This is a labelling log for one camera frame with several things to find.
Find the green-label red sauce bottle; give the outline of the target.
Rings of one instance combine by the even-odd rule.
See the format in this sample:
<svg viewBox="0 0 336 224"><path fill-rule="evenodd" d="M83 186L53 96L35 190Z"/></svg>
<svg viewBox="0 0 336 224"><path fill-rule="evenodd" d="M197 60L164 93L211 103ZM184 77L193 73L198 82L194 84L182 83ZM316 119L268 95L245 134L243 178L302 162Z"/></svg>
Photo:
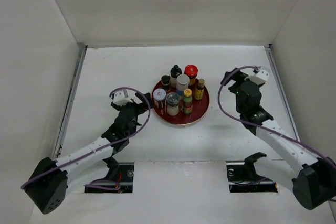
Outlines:
<svg viewBox="0 0 336 224"><path fill-rule="evenodd" d="M183 113L190 114L192 112L192 106L193 106L192 90L185 89L183 92L183 106L182 106Z"/></svg>

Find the black-top white salt grinder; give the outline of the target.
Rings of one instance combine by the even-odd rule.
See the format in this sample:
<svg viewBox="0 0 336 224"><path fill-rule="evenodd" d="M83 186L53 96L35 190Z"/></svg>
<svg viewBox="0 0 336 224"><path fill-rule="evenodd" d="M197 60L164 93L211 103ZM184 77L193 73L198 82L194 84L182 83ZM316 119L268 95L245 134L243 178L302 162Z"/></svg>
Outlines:
<svg viewBox="0 0 336 224"><path fill-rule="evenodd" d="M170 70L170 85L172 88L176 88L177 78L182 74L182 69L178 65L174 65Z"/></svg>

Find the silver-lid blue-label jar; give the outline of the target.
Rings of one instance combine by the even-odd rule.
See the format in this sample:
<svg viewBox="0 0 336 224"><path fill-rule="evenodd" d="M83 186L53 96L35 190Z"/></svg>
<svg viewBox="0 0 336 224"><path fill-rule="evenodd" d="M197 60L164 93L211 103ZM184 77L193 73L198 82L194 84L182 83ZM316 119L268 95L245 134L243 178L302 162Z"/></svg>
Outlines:
<svg viewBox="0 0 336 224"><path fill-rule="evenodd" d="M183 96L184 90L188 89L190 79L186 74L180 74L176 78L176 93L181 98Z"/></svg>

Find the small yellow-label oil bottle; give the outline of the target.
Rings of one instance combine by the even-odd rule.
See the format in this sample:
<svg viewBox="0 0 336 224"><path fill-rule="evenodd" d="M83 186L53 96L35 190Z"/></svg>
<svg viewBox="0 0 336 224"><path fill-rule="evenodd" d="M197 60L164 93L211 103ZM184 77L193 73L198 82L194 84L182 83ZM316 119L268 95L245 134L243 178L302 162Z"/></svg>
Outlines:
<svg viewBox="0 0 336 224"><path fill-rule="evenodd" d="M199 79L198 83L196 85L196 88L195 88L195 92L194 92L194 99L195 100L201 100L203 98L204 85L205 85L205 80L204 79Z"/></svg>

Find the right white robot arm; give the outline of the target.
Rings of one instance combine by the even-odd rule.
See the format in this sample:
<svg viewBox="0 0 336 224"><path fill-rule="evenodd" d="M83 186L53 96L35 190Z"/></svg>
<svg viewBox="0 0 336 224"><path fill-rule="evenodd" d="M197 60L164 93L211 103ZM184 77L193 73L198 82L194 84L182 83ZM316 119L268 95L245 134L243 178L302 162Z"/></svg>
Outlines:
<svg viewBox="0 0 336 224"><path fill-rule="evenodd" d="M250 69L253 70L252 75L244 73L244 67L235 68L226 72L221 81L221 87L233 82L228 89L235 95L239 117L230 118L264 141L289 167L268 161L265 153L257 152L245 158L244 175L253 181L266 177L278 182L292 191L299 204L308 210L327 201L334 202L335 162L309 145L292 139L281 129L273 116L260 105L260 88L267 82L270 71L257 66Z"/></svg>

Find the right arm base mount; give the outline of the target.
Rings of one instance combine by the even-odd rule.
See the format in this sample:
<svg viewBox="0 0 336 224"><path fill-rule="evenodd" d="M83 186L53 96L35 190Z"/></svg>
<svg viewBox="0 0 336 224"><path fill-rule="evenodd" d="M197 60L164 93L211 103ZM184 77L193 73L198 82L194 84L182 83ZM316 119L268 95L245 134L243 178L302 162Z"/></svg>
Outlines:
<svg viewBox="0 0 336 224"><path fill-rule="evenodd" d="M267 155L257 152L243 161L226 162L226 173L231 193L277 193L277 183L256 173L254 164Z"/></svg>

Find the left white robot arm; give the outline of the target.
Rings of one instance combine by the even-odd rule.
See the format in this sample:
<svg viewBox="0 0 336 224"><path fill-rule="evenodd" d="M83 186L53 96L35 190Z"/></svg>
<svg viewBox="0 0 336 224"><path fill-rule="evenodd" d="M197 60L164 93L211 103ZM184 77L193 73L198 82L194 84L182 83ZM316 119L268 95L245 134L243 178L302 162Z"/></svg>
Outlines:
<svg viewBox="0 0 336 224"><path fill-rule="evenodd" d="M128 98L127 91L125 88L110 93L111 106L118 116L100 137L67 156L43 158L21 186L42 214L59 207L75 186L103 189L98 186L102 177L109 182L116 179L119 164L113 157L144 128L145 125L138 122L139 115L150 114L153 108L150 93L136 92L135 96L141 101L136 103Z"/></svg>

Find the black-cap pepper shaker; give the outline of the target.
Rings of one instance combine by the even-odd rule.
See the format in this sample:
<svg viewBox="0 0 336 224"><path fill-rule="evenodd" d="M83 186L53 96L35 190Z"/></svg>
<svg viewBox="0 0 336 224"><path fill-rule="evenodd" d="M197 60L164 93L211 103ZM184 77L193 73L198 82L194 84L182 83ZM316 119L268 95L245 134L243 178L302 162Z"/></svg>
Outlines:
<svg viewBox="0 0 336 224"><path fill-rule="evenodd" d="M162 89L164 89L166 92L168 92L169 89L170 89L170 76L163 75L161 77L161 85L162 85Z"/></svg>

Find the red-lid chili sauce jar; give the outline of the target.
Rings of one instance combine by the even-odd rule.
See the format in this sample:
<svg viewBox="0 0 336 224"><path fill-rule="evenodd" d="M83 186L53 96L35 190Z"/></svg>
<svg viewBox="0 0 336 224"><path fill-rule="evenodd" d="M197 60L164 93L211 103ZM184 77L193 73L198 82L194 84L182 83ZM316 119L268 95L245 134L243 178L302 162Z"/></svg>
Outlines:
<svg viewBox="0 0 336 224"><path fill-rule="evenodd" d="M184 69L184 74L189 77L189 88L193 89L198 75L198 67L195 65L187 65Z"/></svg>

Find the white-lid dark spice jar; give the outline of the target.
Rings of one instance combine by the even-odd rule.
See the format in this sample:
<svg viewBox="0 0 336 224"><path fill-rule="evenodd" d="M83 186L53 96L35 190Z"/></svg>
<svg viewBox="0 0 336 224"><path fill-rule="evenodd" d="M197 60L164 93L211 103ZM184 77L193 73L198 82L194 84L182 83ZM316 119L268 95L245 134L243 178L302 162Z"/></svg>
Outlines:
<svg viewBox="0 0 336 224"><path fill-rule="evenodd" d="M157 108L164 108L166 106L166 91L162 88L155 89L153 92L153 99Z"/></svg>

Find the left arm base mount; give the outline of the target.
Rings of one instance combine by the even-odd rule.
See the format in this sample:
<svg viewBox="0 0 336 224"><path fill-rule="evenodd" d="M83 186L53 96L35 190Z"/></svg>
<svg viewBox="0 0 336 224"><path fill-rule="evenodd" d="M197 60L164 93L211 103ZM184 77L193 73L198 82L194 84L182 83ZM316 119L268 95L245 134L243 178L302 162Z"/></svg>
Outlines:
<svg viewBox="0 0 336 224"><path fill-rule="evenodd" d="M133 193L134 162L118 162L114 157L103 160L109 169L104 177L85 186L86 194L130 194Z"/></svg>

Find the grey-top white salt grinder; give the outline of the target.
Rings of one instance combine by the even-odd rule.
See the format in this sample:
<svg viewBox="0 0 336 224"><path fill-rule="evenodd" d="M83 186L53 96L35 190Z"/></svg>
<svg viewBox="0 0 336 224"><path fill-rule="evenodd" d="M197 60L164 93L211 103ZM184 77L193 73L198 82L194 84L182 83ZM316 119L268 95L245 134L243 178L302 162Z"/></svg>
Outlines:
<svg viewBox="0 0 336 224"><path fill-rule="evenodd" d="M180 97L176 92L171 92L166 96L166 110L168 115L176 116L180 111Z"/></svg>

